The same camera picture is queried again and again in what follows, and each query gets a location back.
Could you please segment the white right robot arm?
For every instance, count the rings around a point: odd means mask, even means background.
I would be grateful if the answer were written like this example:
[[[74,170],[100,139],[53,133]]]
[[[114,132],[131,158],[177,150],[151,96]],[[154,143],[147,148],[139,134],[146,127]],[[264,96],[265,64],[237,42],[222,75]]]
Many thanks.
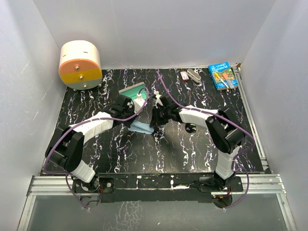
[[[226,120],[234,118],[233,113],[225,110],[204,110],[191,105],[182,108],[178,106],[168,95],[154,96],[156,105],[152,110],[150,127],[157,128],[165,125],[169,120],[185,124],[188,133],[196,132],[196,126],[207,128],[210,137],[218,149],[218,162],[208,187],[225,191],[231,187],[235,177],[234,157],[238,154],[245,134],[240,130],[238,122],[230,124]]]

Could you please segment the light blue cleaning cloth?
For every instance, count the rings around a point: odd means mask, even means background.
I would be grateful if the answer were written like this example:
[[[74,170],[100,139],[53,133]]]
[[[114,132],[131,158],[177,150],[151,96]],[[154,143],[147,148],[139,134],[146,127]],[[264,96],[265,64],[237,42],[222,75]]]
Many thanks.
[[[139,132],[139,133],[144,133],[144,134],[149,134],[149,135],[154,133],[154,129],[152,127],[150,127],[149,124],[142,123],[142,122],[137,121],[137,120],[135,120],[130,125],[128,130],[132,131],[132,132]]]

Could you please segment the grey glasses case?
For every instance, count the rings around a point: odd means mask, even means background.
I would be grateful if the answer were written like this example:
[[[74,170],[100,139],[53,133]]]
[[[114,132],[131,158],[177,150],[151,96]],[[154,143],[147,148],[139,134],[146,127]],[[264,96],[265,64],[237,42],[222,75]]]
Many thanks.
[[[126,87],[124,89],[121,89],[118,91],[118,93],[120,95],[130,97],[132,100],[136,99],[138,94],[141,94],[142,98],[145,100],[147,95],[144,82],[140,82],[132,86]]]

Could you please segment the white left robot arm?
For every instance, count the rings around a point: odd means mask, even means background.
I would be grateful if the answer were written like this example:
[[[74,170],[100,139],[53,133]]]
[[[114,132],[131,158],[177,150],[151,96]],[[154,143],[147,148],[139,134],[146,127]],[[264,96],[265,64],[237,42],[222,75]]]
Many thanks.
[[[45,164],[54,163],[77,178],[84,190],[96,191],[100,181],[97,172],[82,160],[84,144],[117,125],[129,127],[145,104],[141,94],[134,100],[121,95],[115,103],[89,119],[67,127],[58,126],[46,150]]]

